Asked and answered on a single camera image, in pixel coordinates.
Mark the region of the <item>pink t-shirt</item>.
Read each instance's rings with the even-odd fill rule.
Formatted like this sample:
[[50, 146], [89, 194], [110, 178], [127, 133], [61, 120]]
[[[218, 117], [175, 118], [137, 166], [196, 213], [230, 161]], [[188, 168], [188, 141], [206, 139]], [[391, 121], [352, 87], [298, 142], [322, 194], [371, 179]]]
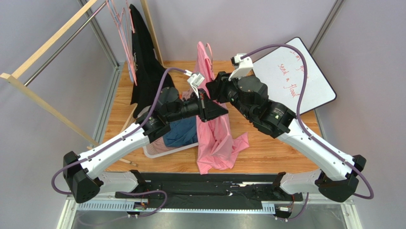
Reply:
[[[197, 60], [195, 71], [204, 76], [199, 88], [209, 92], [206, 83], [214, 80], [212, 60], [206, 52], [210, 45], [197, 43]], [[214, 168], [218, 170], [231, 169], [237, 160], [238, 154], [249, 148], [248, 133], [245, 132], [237, 138], [231, 135], [229, 116], [222, 115], [214, 120], [202, 122], [196, 120], [198, 138], [197, 166], [201, 175], [208, 174]]]

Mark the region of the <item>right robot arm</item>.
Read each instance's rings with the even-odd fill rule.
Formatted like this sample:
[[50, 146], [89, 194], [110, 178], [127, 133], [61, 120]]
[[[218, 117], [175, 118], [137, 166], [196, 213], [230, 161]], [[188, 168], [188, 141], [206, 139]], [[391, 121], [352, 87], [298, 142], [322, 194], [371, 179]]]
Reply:
[[319, 193], [340, 203], [355, 195], [366, 159], [333, 147], [295, 112], [270, 100], [267, 85], [256, 76], [229, 79], [229, 73], [219, 72], [206, 88], [212, 100], [230, 103], [259, 132], [290, 145], [318, 166], [311, 172], [278, 173], [273, 182], [278, 190], [287, 194]]

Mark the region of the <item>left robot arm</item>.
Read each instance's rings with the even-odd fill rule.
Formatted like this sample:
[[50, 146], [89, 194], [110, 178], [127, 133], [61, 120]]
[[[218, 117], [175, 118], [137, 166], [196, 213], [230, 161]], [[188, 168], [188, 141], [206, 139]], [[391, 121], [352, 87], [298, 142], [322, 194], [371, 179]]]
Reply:
[[106, 168], [130, 152], [147, 146], [170, 131], [170, 123], [190, 117], [211, 121], [228, 110], [212, 101], [205, 90], [199, 89], [189, 99], [181, 99], [174, 87], [161, 89], [155, 108], [116, 137], [87, 152], [67, 153], [63, 177], [77, 203], [84, 203], [98, 194], [133, 192], [141, 179], [133, 172], [106, 172]]

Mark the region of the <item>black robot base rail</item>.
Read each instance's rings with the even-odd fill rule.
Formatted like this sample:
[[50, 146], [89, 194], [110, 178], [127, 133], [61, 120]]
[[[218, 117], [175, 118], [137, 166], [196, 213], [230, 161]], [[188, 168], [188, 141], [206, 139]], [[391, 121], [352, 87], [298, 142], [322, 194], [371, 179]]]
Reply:
[[166, 200], [164, 208], [259, 210], [263, 201], [290, 205], [304, 199], [301, 194], [289, 195], [273, 186], [275, 174], [132, 173], [140, 179], [133, 192], [148, 192], [140, 198], [151, 208]]

